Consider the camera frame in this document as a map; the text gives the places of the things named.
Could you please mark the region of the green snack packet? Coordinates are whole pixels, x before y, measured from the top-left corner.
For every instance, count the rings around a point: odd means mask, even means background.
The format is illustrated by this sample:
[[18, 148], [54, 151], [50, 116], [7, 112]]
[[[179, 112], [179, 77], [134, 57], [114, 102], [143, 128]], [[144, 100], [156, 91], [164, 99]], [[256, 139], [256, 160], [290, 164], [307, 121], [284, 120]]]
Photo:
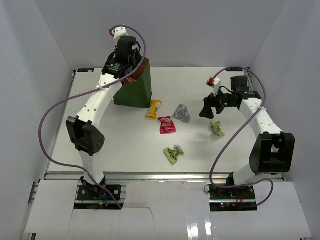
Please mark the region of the green snack packet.
[[179, 155], [184, 154], [183, 149], [179, 145], [174, 145], [173, 149], [167, 147], [163, 150], [163, 152], [172, 165], [177, 163]]
[[225, 136], [225, 133], [222, 131], [221, 129], [221, 122], [217, 121], [217, 122], [212, 122], [210, 121], [210, 127], [211, 130], [218, 136], [223, 137]]

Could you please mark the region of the green snack packet front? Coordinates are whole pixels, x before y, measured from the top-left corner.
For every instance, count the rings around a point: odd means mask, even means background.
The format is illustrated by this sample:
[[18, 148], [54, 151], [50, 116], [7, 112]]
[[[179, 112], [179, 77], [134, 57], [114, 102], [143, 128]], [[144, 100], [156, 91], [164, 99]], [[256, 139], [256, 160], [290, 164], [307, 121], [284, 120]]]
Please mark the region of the green snack packet front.
[[173, 149], [167, 147], [163, 150], [163, 152], [172, 165], [177, 163], [179, 155], [184, 154], [183, 149], [179, 145], [174, 145]]

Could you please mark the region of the large red snack bag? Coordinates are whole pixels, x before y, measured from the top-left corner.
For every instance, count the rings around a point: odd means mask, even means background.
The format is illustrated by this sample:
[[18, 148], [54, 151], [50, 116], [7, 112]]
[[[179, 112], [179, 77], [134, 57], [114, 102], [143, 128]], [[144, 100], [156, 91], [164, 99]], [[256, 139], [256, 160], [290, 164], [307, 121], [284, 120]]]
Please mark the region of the large red snack bag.
[[136, 81], [137, 81], [137, 79], [132, 78], [132, 77], [128, 77], [128, 78], [125, 80], [126, 83], [134, 83], [134, 82], [136, 82]]

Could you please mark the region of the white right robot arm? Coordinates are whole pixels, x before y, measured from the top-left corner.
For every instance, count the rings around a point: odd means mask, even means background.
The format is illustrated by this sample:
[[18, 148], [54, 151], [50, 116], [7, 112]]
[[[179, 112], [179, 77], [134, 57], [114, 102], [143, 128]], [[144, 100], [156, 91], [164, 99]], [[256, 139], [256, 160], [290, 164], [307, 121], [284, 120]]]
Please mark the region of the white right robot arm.
[[253, 185], [264, 176], [287, 173], [291, 169], [295, 137], [283, 132], [271, 119], [257, 91], [250, 90], [247, 79], [234, 76], [230, 79], [231, 89], [222, 92], [219, 78], [209, 78], [207, 85], [213, 93], [204, 98], [200, 117], [212, 120], [215, 113], [226, 108], [237, 108], [247, 119], [256, 141], [249, 156], [249, 163], [232, 172], [226, 180], [226, 195], [236, 200], [244, 193], [244, 187]]

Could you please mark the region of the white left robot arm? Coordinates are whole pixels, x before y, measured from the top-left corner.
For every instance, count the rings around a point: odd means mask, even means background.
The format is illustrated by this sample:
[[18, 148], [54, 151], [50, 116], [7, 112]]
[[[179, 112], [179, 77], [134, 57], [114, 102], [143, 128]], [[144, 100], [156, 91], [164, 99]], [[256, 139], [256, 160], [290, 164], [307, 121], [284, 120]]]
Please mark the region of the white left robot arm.
[[100, 132], [99, 126], [108, 105], [123, 83], [117, 82], [106, 88], [103, 86], [129, 75], [142, 60], [140, 49], [135, 37], [121, 36], [101, 71], [95, 88], [97, 91], [92, 93], [75, 117], [69, 116], [66, 120], [70, 140], [87, 170], [82, 183], [89, 186], [88, 193], [96, 200], [103, 198], [106, 193], [106, 187], [102, 184], [105, 176], [94, 159], [94, 155], [102, 150], [105, 143], [105, 136]]

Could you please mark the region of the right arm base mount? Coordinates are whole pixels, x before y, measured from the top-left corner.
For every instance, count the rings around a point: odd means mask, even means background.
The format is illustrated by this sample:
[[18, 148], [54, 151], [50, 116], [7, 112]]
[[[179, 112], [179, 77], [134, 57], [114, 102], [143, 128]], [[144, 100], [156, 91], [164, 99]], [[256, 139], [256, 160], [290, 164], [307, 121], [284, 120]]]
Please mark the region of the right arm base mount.
[[211, 212], [244, 212], [257, 211], [256, 195], [254, 188], [217, 188], [212, 184], [204, 187], [204, 192], [209, 196]]

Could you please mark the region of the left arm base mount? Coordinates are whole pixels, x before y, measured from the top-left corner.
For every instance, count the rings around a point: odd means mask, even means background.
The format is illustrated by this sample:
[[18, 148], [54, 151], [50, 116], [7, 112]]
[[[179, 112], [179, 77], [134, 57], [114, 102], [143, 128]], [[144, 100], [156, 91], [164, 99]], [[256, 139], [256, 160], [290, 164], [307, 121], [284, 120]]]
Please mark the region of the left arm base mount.
[[92, 185], [80, 178], [81, 184], [78, 186], [74, 202], [76, 210], [120, 210], [112, 196], [96, 185]]

